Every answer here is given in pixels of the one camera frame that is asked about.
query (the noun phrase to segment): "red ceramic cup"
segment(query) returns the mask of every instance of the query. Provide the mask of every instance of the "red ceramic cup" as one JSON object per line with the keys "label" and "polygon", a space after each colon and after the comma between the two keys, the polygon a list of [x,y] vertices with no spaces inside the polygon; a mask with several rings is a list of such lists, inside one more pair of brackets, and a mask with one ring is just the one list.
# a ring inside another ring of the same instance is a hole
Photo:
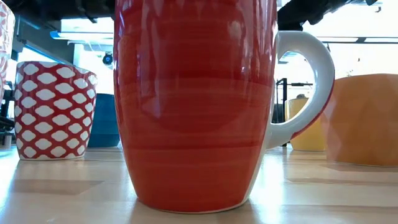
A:
{"label": "red ceramic cup", "polygon": [[14,37],[14,26],[14,14],[4,2],[0,1],[0,101],[4,96],[8,60],[11,57],[12,39]]}
{"label": "red ceramic cup", "polygon": [[[139,200],[173,212],[242,205],[267,148],[326,105],[334,67],[304,32],[278,32],[275,0],[120,0],[114,58],[119,131]],[[287,51],[315,72],[295,118],[271,124],[274,67]]]}
{"label": "red ceramic cup", "polygon": [[93,125],[94,73],[53,62],[17,64],[15,132],[24,160],[84,156]]}

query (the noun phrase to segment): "white mug handle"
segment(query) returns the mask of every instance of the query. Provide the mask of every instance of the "white mug handle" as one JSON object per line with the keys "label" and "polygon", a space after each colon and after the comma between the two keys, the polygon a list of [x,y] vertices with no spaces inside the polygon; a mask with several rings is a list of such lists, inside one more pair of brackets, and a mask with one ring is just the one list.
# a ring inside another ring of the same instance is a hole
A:
{"label": "white mug handle", "polygon": [[284,123],[269,124],[267,149],[287,143],[309,127],[325,109],[335,81],[335,67],[330,53],[316,37],[301,31],[279,31],[276,38],[278,59],[288,51],[302,54],[307,59],[315,77],[315,89],[296,116]]}

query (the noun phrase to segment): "white diamond pattern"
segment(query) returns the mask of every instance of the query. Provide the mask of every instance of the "white diamond pattern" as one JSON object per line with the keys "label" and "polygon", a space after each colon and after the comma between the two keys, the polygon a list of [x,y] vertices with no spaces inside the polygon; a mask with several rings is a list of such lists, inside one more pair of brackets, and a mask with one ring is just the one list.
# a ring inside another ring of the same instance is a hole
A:
{"label": "white diamond pattern", "polygon": [[59,63],[21,65],[14,92],[20,158],[73,159],[84,155],[93,124],[96,76]]}

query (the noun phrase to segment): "wooden table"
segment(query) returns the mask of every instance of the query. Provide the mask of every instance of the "wooden table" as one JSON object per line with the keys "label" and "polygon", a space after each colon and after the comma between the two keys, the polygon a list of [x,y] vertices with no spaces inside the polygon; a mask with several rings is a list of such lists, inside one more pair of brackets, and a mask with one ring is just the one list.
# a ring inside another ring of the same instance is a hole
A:
{"label": "wooden table", "polygon": [[91,149],[74,161],[19,161],[0,151],[0,223],[397,223],[398,168],[328,163],[323,152],[267,152],[248,203],[181,215],[137,201],[123,155]]}

